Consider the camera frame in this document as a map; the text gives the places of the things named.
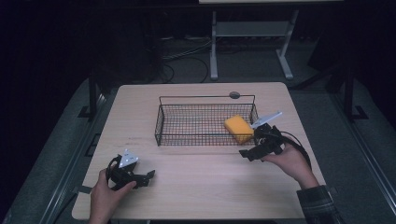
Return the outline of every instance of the wrist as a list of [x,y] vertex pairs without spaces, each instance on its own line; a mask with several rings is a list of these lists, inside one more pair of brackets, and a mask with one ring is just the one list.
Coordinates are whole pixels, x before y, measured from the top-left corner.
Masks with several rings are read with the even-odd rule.
[[312,189],[319,186],[319,182],[313,174],[305,177],[302,180],[298,180],[297,182],[299,183],[301,189]]

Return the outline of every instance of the person's arm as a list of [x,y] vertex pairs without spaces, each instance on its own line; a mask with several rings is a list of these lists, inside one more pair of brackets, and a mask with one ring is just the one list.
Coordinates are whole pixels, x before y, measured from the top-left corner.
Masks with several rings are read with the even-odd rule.
[[91,191],[91,212],[89,224],[107,224],[121,199],[136,185],[131,182],[117,191],[112,190],[106,181],[106,169],[100,171],[96,185]]
[[303,155],[292,145],[286,144],[281,154],[267,155],[262,161],[276,164],[300,184],[297,195],[308,224],[345,223],[326,187],[319,185]]

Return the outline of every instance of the table leg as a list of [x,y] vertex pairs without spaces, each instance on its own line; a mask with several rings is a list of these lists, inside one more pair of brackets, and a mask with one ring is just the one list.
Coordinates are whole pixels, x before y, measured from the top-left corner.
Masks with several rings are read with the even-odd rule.
[[288,64],[288,61],[286,60],[286,50],[288,49],[289,42],[291,40],[291,35],[293,34],[294,30],[294,25],[297,21],[297,16],[298,16],[299,10],[294,10],[293,14],[291,16],[289,25],[288,25],[288,30],[285,35],[285,43],[283,44],[281,49],[276,50],[276,56],[279,59],[280,66],[282,67],[283,73],[285,74],[286,79],[293,79],[293,74],[290,71],[290,67]]

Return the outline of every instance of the finger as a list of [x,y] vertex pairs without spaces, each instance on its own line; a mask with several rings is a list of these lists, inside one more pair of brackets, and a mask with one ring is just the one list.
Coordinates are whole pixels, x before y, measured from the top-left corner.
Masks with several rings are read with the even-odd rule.
[[126,184],[124,187],[116,191],[117,195],[120,198],[123,198],[127,193],[129,193],[134,188],[134,186],[136,186],[136,181],[132,181]]
[[107,185],[107,180],[106,180],[106,169],[103,169],[99,172],[99,177],[98,177],[98,183],[99,184],[106,184]]
[[277,162],[278,162],[278,157],[279,157],[279,156],[277,156],[277,155],[268,154],[268,155],[266,155],[266,156],[264,156],[264,157],[262,158],[262,161],[269,161],[269,162],[272,162],[272,163],[277,164]]

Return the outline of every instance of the wooden table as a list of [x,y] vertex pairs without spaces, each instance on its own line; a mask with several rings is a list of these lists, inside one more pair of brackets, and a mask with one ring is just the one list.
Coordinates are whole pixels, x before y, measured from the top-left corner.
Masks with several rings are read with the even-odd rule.
[[[267,219],[304,217],[297,182],[270,162],[249,162],[249,147],[163,147],[154,137],[160,96],[256,95],[259,116],[280,110],[269,123],[294,134],[307,150],[313,171],[325,184],[297,111],[283,83],[133,85],[119,89],[84,179],[93,187],[100,170],[125,148],[139,156],[136,174],[156,170],[146,188],[133,190],[114,218]],[[80,193],[72,215],[88,219],[90,195]]]

